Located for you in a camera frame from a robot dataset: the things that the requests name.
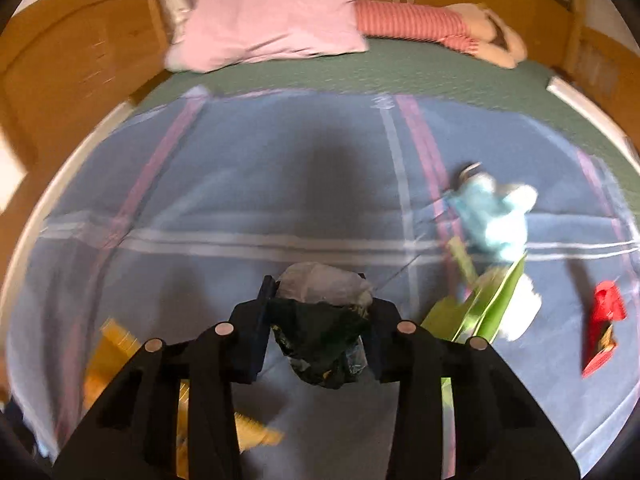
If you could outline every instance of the plaid blanket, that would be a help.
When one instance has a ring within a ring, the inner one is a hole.
[[[78,423],[108,317],[140,340],[193,338],[254,298],[264,274],[317,261],[364,272],[378,297],[421,321],[459,286],[444,244],[465,233],[444,192],[475,161],[540,194],[525,272],[542,309],[523,337],[495,347],[586,473],[638,400],[631,212],[609,170],[545,125],[410,95],[196,88],[98,146],[42,229],[8,335],[14,392],[40,442],[55,454]],[[602,280],[616,280],[628,318],[613,359],[584,380],[584,325]],[[249,451],[248,467],[265,479],[382,478],[397,395],[367,374],[313,388],[272,341],[259,380],[235,386],[234,400],[286,439]]]

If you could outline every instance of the pink pillow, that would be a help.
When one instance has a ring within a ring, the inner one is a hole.
[[[355,0],[198,0],[180,46],[184,69],[364,52]]]

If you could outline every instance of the screw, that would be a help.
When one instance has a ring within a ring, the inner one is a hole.
[[[228,322],[218,323],[215,330],[218,335],[229,335],[234,331],[234,326]]]
[[[145,350],[147,352],[157,352],[159,349],[162,348],[162,340],[161,339],[150,339],[149,341],[147,341],[145,343]]]
[[[489,346],[489,343],[483,337],[474,336],[469,339],[469,346],[475,350],[485,350]]]
[[[402,334],[412,334],[417,329],[417,326],[413,321],[401,321],[396,328]]]

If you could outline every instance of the red object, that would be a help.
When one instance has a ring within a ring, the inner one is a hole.
[[[355,9],[358,31],[365,36],[436,41],[464,54],[478,50],[462,17],[445,7],[356,0]]]
[[[613,355],[618,344],[613,337],[613,321],[625,319],[625,303],[615,282],[601,282],[593,293],[593,309],[587,333],[588,361],[582,376],[588,377]]]

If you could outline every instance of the yellow object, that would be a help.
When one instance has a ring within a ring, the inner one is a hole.
[[[108,319],[101,327],[102,339],[98,344],[86,370],[84,378],[84,407],[89,409],[100,396],[107,384],[140,349],[140,342],[130,332],[124,330],[113,319]],[[189,412],[189,383],[180,384],[177,424],[177,474],[188,478],[187,421]],[[282,440],[282,433],[265,428],[260,422],[235,414],[236,434],[240,452],[255,446],[276,446]]]

